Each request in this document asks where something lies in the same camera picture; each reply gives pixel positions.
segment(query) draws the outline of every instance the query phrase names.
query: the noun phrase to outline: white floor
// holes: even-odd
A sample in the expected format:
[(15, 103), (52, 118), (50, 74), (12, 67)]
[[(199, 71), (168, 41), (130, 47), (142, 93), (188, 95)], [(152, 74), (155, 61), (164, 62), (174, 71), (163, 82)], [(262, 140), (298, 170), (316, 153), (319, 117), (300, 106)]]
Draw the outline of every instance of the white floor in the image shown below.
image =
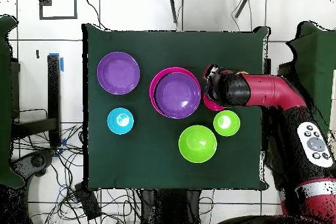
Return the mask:
[[(169, 0), (89, 0), (98, 12), (101, 23), (111, 30), (175, 30)], [(238, 27), (232, 19), (232, 11), (240, 0), (184, 0), (184, 31), (235, 31)], [(240, 31), (249, 32), (251, 27), (268, 26), (271, 34), (268, 44), (268, 57), (272, 59), (272, 73), (276, 74), (279, 64), (293, 59), (293, 54), (285, 41), (295, 37), (297, 25), (304, 20), (313, 20), (327, 28), (336, 28), (335, 0), (249, 0), (237, 23)], [(175, 0), (176, 10), (181, 0)], [(17, 29), (9, 34), (13, 57), (21, 63), (20, 73), (20, 109), (47, 109), (47, 55), (59, 53), (64, 58), (64, 71), (61, 72), (62, 128), (80, 126), (82, 113), (82, 23), (99, 24), (95, 10), (86, 0), (77, 0), (77, 20), (40, 20), (38, 0), (0, 0), (0, 15), (17, 17)], [(74, 0), (52, 0), (51, 7), (43, 7), (44, 16), (71, 16), (74, 14)], [(178, 30), (181, 30), (181, 15), (178, 16)], [(336, 112), (336, 92), (333, 94)], [(22, 113), (21, 120), (43, 118), (43, 111)], [(336, 116), (331, 129), (336, 131)], [(70, 141), (80, 146), (77, 135)], [(24, 146), (16, 149), (13, 158), (29, 152)], [(75, 157), (77, 165), (83, 162), (80, 155)], [(65, 183), (64, 168), (58, 158), (53, 166), (58, 171), (58, 180)], [(71, 167), (73, 183), (83, 178), (82, 167)], [(272, 176), (266, 169), (265, 180), (270, 185), (266, 191), (216, 190), (204, 191), (202, 196), (213, 198), (213, 209), (201, 216), (202, 224), (214, 224), (230, 217), (241, 215), (272, 215), (281, 213), (278, 193), (274, 188)], [(49, 213), (59, 194), (59, 185), (52, 168), (42, 178), (34, 178), (29, 193), (30, 214)], [(123, 190), (109, 190), (113, 198), (125, 194)], [(105, 213), (122, 212), (126, 196), (113, 202), (106, 190), (98, 192)], [(211, 207), (210, 200), (201, 201), (200, 212)], [(43, 224), (46, 215), (33, 217), (35, 224)], [(128, 219), (133, 222), (133, 214)], [(102, 224), (116, 221), (106, 218)], [(79, 224), (77, 220), (63, 221), (62, 224)]]

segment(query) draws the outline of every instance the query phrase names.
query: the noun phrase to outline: blue bowl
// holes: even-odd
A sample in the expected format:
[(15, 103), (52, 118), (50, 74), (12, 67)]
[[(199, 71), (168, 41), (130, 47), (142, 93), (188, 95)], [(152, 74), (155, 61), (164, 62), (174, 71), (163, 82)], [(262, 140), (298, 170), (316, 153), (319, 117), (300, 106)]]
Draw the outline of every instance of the blue bowl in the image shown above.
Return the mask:
[(129, 132), (133, 124), (133, 115), (125, 108), (113, 109), (108, 114), (108, 128), (115, 134), (125, 134)]

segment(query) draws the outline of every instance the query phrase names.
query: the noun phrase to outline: control panel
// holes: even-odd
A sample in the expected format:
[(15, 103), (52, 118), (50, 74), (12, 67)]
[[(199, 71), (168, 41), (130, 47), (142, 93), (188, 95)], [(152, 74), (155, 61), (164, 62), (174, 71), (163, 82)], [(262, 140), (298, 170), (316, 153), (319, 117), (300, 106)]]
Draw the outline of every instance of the control panel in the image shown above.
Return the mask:
[(304, 122), (297, 128), (297, 134), (310, 162), (325, 168), (333, 165), (333, 157), (317, 125)]

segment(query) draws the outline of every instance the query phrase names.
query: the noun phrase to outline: lime green bowl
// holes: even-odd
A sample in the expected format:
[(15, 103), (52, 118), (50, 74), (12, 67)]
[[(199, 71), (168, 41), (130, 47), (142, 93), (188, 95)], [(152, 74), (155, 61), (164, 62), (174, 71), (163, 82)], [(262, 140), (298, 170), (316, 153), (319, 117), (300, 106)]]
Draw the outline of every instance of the lime green bowl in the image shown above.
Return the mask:
[(235, 112), (223, 110), (215, 116), (213, 127), (219, 135), (231, 136), (236, 134), (239, 130), (240, 119)]
[(181, 133), (178, 148), (186, 160), (202, 163), (216, 152), (217, 140), (215, 134), (207, 127), (193, 125)]

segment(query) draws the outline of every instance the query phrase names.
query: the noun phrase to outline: purple plate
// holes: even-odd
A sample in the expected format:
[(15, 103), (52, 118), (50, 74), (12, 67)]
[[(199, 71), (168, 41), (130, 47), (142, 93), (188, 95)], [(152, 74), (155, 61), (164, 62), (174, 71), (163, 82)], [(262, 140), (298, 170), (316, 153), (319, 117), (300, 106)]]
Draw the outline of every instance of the purple plate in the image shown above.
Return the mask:
[(159, 81), (155, 99), (157, 107), (166, 116), (182, 119), (197, 109), (201, 94), (198, 84), (190, 76), (173, 72)]
[(105, 91), (124, 95), (138, 85), (140, 69), (132, 56), (124, 52), (112, 52), (99, 62), (97, 77)]

